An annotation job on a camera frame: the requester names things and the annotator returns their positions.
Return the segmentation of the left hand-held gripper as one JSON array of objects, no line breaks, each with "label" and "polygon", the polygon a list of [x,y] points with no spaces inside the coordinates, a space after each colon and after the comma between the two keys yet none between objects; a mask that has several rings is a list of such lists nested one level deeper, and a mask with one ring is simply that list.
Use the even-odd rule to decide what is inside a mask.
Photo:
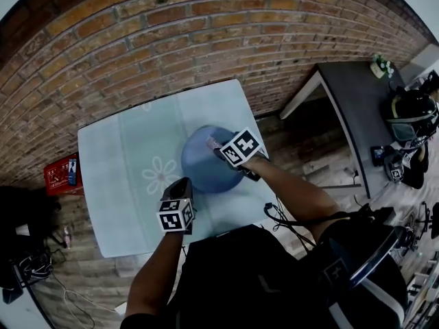
[{"label": "left hand-held gripper", "polygon": [[[192,197],[193,185],[190,178],[180,178],[170,184],[163,192],[163,197]],[[164,233],[184,232],[191,234],[195,213],[192,200],[168,199],[161,201],[156,213],[159,226]]]}]

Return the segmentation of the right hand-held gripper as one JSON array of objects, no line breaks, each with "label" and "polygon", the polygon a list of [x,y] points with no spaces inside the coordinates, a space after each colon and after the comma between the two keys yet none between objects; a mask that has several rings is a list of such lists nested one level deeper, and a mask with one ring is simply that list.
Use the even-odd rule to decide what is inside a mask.
[{"label": "right hand-held gripper", "polygon": [[236,132],[230,141],[223,144],[220,148],[215,148],[213,153],[220,160],[227,162],[231,169],[242,173],[245,177],[255,182],[261,179],[260,176],[245,168],[243,164],[254,157],[268,159],[262,150],[261,143],[248,128]]}]

